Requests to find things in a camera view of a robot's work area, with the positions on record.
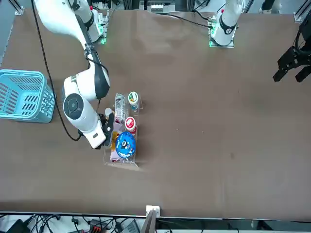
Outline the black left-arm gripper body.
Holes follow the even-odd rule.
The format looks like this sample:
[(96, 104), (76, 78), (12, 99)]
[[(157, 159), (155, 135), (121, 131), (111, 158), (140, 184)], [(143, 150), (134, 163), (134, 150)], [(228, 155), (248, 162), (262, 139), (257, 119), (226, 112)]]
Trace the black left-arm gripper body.
[[(299, 38), (302, 35), (305, 42), (303, 47), (299, 45)], [(294, 43), (295, 49), (299, 54), (310, 55), (311, 54), (311, 20), (309, 18), (304, 19), (300, 24)]]

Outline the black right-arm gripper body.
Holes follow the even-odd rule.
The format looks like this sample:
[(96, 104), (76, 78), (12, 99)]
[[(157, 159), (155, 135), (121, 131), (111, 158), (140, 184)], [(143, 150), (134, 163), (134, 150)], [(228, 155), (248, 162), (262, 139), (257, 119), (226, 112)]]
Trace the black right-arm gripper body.
[(100, 118), (99, 119), (100, 123), (101, 123), (101, 128), (102, 128), (102, 131), (106, 137), (106, 139), (108, 138), (108, 131), (107, 131), (107, 124), (108, 124), (108, 121), (106, 120), (106, 118)]

